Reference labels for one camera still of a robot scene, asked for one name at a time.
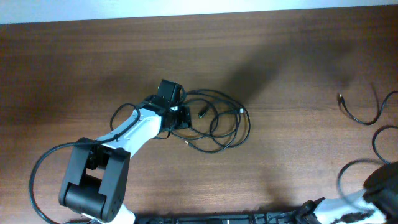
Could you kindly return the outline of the black cable long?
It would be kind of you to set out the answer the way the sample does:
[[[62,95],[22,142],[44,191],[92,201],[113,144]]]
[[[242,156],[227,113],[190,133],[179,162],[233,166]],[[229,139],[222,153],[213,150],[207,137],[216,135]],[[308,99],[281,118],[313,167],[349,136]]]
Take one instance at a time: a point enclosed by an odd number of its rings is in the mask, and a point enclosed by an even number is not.
[[[188,91],[185,96],[187,99],[182,103],[186,103],[189,100],[192,100],[194,98],[204,98],[208,101],[214,101],[218,99],[233,99],[231,96],[227,95],[226,93],[223,93],[218,90],[211,90],[211,89],[197,89],[197,90],[191,90]],[[195,109],[195,114],[192,116],[193,118],[193,124],[191,128],[195,128],[201,132],[207,132],[209,130],[209,123],[213,118],[213,111],[209,110],[209,112],[206,114],[206,116],[203,119],[199,119],[197,113],[205,106],[204,102],[196,102],[193,103],[191,106],[194,107]],[[226,134],[228,131],[232,129],[234,125],[234,116],[227,115],[227,116],[222,116],[220,118],[220,123],[218,126],[218,129],[216,130],[215,134]],[[198,134],[195,134],[190,128],[187,128],[185,132],[180,131],[178,129],[172,129],[170,131],[170,134],[175,136],[176,138],[182,139],[182,136],[185,137],[197,137]],[[214,150],[217,149],[218,146],[209,138],[197,140],[197,141],[190,141],[192,144],[198,146],[201,149],[206,149],[206,150]]]

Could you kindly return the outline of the black cable short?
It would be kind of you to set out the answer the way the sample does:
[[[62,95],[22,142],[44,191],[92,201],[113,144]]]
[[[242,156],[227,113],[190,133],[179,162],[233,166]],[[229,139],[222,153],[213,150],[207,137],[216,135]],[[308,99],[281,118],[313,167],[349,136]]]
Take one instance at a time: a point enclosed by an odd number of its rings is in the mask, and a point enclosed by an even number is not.
[[[247,141],[251,133],[251,120],[247,109],[242,103],[233,99],[208,101],[204,98],[194,98],[183,105],[190,106],[199,101],[204,102],[205,106],[197,113],[198,118],[203,119],[209,110],[213,111],[213,118],[209,123],[209,130],[207,132],[201,132],[195,128],[190,128],[195,134],[198,134],[198,136],[182,136],[186,144],[200,152],[214,154],[225,149],[239,147]],[[215,134],[220,123],[220,118],[227,115],[234,116],[234,125],[232,129],[226,134]],[[201,149],[190,142],[205,138],[211,139],[218,148],[214,150]]]

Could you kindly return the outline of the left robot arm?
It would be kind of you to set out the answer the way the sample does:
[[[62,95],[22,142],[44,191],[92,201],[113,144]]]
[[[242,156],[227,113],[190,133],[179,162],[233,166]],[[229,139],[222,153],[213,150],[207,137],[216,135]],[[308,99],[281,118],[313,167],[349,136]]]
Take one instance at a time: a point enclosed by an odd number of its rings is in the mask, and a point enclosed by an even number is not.
[[[60,205],[99,223],[134,223],[125,206],[129,162],[149,140],[173,128],[187,128],[181,85],[162,80],[157,93],[134,107],[132,114],[110,133],[95,140],[79,139],[59,192]]]

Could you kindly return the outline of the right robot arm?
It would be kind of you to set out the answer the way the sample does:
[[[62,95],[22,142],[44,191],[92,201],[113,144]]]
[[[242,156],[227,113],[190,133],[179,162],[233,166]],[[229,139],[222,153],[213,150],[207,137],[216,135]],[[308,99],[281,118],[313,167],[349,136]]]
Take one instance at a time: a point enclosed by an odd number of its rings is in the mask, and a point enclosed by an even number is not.
[[[352,194],[343,192],[341,180],[349,167],[359,163],[379,166]],[[374,159],[347,163],[336,180],[339,197],[309,200],[295,212],[296,223],[397,223],[397,162],[385,164]]]

